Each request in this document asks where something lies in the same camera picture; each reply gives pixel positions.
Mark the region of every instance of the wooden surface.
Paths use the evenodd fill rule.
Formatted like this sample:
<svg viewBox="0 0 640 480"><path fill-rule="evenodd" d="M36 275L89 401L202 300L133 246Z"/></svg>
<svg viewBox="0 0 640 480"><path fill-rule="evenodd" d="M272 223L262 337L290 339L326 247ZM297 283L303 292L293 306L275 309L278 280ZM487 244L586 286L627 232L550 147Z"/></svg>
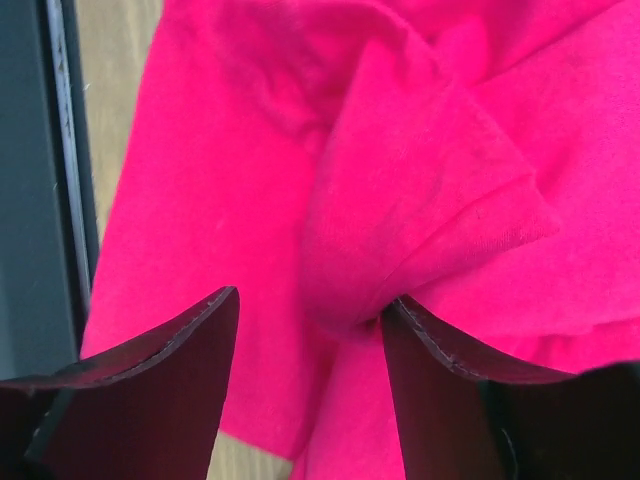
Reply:
<svg viewBox="0 0 640 480"><path fill-rule="evenodd" d="M76 0L76 10L96 211L102 236L122 168L140 75L162 1ZM221 434L213 451L209 479L283 480L289 472L287 462Z"/></svg>

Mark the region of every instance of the pink cloth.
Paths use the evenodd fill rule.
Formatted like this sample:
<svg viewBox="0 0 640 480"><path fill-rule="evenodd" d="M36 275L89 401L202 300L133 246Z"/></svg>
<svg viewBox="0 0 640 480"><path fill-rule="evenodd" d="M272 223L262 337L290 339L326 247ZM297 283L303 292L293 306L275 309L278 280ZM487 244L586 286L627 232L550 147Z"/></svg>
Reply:
<svg viewBox="0 0 640 480"><path fill-rule="evenodd" d="M223 285L222 429L400 479L375 318L410 293L567 372L640 358L640 3L168 0L83 355Z"/></svg>

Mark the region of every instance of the folded fabric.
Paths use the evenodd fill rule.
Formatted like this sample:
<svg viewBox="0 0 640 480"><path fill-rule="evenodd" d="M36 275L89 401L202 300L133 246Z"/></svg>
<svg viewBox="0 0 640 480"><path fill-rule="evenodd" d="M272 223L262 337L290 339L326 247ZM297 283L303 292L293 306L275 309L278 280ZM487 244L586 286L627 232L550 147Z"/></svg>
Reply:
<svg viewBox="0 0 640 480"><path fill-rule="evenodd" d="M168 0L83 356L237 286L222 429L297 479L402 478L398 295L539 365L640 358L639 45L630 0Z"/></svg>

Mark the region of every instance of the cloth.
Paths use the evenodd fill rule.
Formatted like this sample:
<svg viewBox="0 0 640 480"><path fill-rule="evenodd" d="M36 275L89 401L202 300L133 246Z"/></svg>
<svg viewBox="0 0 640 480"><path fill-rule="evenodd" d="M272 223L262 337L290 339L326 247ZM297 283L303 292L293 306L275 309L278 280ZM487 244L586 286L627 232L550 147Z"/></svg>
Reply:
<svg viewBox="0 0 640 480"><path fill-rule="evenodd" d="M398 295L562 371L640 358L639 50L635 0L167 0L83 356L237 286L222 429L296 479L402 478Z"/></svg>

